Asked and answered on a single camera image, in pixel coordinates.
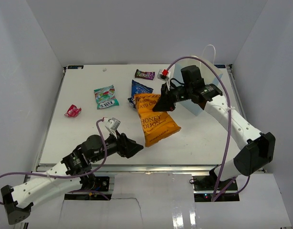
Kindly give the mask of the orange honey dijon chip bag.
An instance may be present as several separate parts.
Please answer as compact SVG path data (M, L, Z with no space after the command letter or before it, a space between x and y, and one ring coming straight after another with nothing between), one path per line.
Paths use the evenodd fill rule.
M145 136L146 147L150 147L181 130L181 127L176 124L167 112L152 111L159 98L159 94L134 95L136 110Z

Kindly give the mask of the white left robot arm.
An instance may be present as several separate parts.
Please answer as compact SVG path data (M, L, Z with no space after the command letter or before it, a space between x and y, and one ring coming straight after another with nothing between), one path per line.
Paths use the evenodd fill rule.
M33 209L67 192L95 189L97 179L92 172L92 162L103 161L114 153L131 158L143 148L124 133L109 135L105 141L99 135L89 136L46 172L38 173L21 185L1 188L8 223L24 221Z

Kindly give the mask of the blue kettle chip bag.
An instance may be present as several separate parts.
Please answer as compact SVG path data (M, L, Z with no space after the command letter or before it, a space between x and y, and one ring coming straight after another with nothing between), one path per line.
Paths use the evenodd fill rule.
M132 80L131 84L131 97L128 98L129 103L132 105L133 108L136 108L135 94L151 94L153 92L153 88L147 87L139 82Z

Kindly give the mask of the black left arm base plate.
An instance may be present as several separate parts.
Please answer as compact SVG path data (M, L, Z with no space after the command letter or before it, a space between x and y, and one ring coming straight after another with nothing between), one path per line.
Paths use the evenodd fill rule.
M110 177L95 177L91 191L106 192L109 190Z

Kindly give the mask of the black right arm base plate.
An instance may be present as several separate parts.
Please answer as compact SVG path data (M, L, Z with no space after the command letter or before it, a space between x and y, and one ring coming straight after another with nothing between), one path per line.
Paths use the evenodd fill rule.
M220 181L218 184L217 190L222 190L231 179L226 181ZM195 191L213 191L216 184L216 179L213 179L211 176L193 176L193 178L189 181L194 186ZM238 186L236 181L233 181L230 186L227 188L227 191L236 191L238 190Z

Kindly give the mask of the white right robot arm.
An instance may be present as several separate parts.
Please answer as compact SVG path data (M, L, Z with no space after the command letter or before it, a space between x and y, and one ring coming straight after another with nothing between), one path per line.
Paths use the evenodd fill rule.
M232 160L210 171L209 184L214 190L221 190L231 178L239 175L248 177L272 162L275 147L272 133L262 133L236 110L228 107L222 91L212 83L205 84L199 67L191 65L180 71L183 82L179 86L162 84L161 95L153 111L174 111L177 102L191 100L227 130L240 152Z

